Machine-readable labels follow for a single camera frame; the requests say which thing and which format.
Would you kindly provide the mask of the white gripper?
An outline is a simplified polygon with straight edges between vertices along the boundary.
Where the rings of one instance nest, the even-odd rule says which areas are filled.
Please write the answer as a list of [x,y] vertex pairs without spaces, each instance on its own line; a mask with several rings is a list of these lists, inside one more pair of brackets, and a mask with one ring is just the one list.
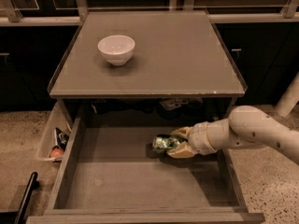
[[207,126],[208,123],[205,121],[193,127],[180,127],[171,132],[172,136],[188,139],[189,144],[184,141],[176,148],[168,150],[167,154],[174,159],[187,159],[194,157],[197,153],[203,156],[216,153],[217,150],[208,141]]

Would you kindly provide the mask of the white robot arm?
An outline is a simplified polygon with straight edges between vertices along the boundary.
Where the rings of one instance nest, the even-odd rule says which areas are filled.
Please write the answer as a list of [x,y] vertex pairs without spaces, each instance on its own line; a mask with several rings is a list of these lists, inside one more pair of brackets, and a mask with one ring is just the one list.
[[175,159],[264,145],[299,163],[299,132],[250,105],[234,108],[227,119],[181,127],[171,134],[183,139],[182,144],[167,152]]

